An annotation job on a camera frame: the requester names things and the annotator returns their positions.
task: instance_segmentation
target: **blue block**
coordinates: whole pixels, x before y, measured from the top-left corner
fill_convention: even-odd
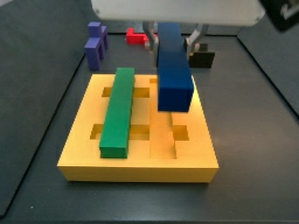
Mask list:
[[[176,23],[159,23],[158,33],[158,110],[188,112],[194,85],[180,27]]]
[[[103,52],[100,38],[90,38],[84,48],[86,48],[86,54],[88,58],[88,68],[90,70],[98,71],[100,69],[99,56]]]

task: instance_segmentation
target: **purple block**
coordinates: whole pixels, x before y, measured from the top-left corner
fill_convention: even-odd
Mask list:
[[[90,70],[96,71],[100,69],[100,54],[103,53],[100,38],[90,38],[84,48],[88,58],[88,68]]]
[[[100,22],[88,23],[88,35],[91,38],[102,38],[102,24]]]
[[[103,39],[103,44],[107,50],[108,49],[108,28],[104,25],[102,26],[102,39]]]

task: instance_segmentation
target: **table surface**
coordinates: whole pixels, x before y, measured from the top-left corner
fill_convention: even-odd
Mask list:
[[[210,184],[67,182],[56,167],[90,83],[83,60],[3,223],[68,221],[299,221],[299,122],[234,37],[206,37],[212,69],[192,69],[219,172]],[[155,74],[151,54],[110,36],[102,74],[135,67]]]

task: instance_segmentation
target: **wooden puzzle board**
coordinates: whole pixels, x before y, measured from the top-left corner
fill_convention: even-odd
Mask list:
[[[91,77],[58,164],[66,179],[211,182],[219,164],[198,89],[188,113],[158,112],[156,75],[135,76],[128,158],[100,158],[99,139],[114,79],[114,74]]]

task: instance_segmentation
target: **green block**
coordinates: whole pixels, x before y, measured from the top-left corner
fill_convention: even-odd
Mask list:
[[[120,67],[107,106],[107,117],[99,142],[102,158],[127,158],[135,69]]]

